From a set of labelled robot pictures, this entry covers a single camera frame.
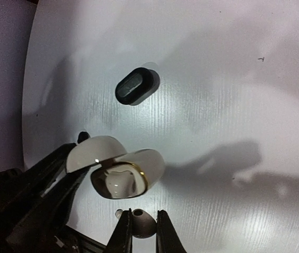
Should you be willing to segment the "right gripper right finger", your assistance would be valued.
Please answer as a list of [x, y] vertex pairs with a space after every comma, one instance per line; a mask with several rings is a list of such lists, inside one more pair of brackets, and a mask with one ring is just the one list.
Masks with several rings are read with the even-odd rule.
[[156, 252], [187, 253], [165, 210], [157, 212]]

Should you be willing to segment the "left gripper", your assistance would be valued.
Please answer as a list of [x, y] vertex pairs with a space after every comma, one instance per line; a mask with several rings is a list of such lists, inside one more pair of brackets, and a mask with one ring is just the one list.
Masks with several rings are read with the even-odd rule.
[[65, 174], [67, 143], [25, 172], [0, 172], [0, 252], [67, 252], [57, 237], [89, 168]]

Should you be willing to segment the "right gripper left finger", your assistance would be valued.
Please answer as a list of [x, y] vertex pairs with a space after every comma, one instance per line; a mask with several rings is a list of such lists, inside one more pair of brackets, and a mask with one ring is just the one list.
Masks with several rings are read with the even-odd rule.
[[133, 238], [132, 210], [118, 209], [115, 215], [118, 223], [106, 245], [106, 253], [131, 253]]

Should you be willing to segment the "white earbud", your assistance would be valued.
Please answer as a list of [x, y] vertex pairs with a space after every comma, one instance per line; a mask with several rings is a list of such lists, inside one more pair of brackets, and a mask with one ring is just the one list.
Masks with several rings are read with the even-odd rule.
[[146, 239], [157, 231], [155, 219], [143, 209], [134, 209], [132, 211], [132, 236], [130, 239]]

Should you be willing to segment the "white earbud charging case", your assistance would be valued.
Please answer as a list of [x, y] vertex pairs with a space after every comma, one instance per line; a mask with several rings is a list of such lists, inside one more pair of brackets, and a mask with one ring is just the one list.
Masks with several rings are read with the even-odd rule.
[[154, 149], [127, 152], [114, 137], [97, 136], [78, 144], [66, 160], [67, 173], [98, 168], [90, 179], [106, 199], [129, 199], [146, 193], [165, 171], [162, 155]]

